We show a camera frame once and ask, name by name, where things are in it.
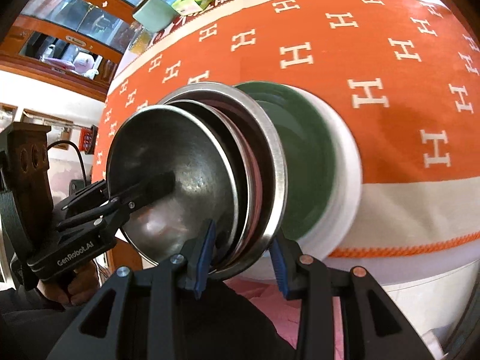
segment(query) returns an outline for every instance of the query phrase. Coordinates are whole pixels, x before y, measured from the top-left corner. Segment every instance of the screw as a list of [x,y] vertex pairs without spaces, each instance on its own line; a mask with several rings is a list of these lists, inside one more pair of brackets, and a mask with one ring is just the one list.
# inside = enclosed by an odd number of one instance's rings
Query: screw
[[174,254],[172,257],[170,257],[170,262],[174,265],[179,265],[185,261],[185,257],[183,257],[181,254]]
[[356,266],[352,272],[357,278],[364,278],[367,275],[367,271],[362,266]]
[[121,278],[128,276],[129,273],[130,273],[130,268],[128,266],[121,266],[119,269],[117,269],[117,275],[120,276]]
[[308,254],[303,254],[302,256],[300,256],[299,260],[302,264],[309,266],[314,261],[314,258],[312,256],[309,256]]

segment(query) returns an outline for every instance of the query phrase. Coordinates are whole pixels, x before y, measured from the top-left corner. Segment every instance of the pink cloth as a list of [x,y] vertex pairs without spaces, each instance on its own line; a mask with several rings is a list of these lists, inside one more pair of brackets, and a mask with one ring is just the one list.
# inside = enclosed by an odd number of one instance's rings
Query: pink cloth
[[[299,300],[285,300],[276,285],[255,283],[236,277],[225,281],[225,283],[237,294],[246,297],[263,312],[273,322],[278,334],[293,347],[297,347],[301,308],[301,302]],[[335,360],[343,360],[344,346],[340,299],[333,298],[333,305]]]

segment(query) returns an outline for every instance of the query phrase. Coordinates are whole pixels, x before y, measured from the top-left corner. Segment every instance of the black device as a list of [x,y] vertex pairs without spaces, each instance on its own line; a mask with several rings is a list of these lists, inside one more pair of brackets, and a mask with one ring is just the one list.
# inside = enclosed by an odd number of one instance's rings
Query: black device
[[[171,193],[173,173],[152,175],[115,196],[97,181],[53,205],[47,170],[49,127],[12,123],[0,133],[0,212],[16,258],[13,273],[27,288],[39,279],[63,286],[73,269],[115,246],[115,233],[133,211]],[[183,360],[176,297],[206,287],[215,243],[208,218],[197,238],[157,267],[132,272],[119,268],[62,335],[49,360],[129,358]],[[303,255],[280,231],[270,246],[280,290],[301,299],[298,360],[333,360],[332,297],[342,304],[346,359],[431,360],[405,316],[362,267],[351,272],[327,268]],[[140,302],[148,307],[139,307]],[[146,339],[135,333],[146,332]]]

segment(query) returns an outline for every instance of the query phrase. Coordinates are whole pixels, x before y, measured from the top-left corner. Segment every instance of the round table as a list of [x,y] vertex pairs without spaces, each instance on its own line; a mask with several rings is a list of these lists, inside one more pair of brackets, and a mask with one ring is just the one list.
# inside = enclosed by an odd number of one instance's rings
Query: round table
[[480,52],[440,0],[214,0],[121,65],[93,179],[123,121],[172,90],[274,81],[333,107],[361,155],[360,207],[329,265],[387,284],[479,257]]

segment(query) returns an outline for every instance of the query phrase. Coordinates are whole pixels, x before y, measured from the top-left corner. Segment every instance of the orange rope trim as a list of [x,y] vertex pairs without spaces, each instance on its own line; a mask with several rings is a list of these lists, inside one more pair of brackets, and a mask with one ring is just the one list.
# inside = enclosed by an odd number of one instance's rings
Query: orange rope trim
[[464,235],[444,242],[434,244],[410,246],[410,247],[339,247],[335,249],[329,257],[346,258],[372,258],[372,257],[405,257],[417,254],[433,253],[445,249],[454,248],[468,242],[480,239],[480,231],[473,234]]

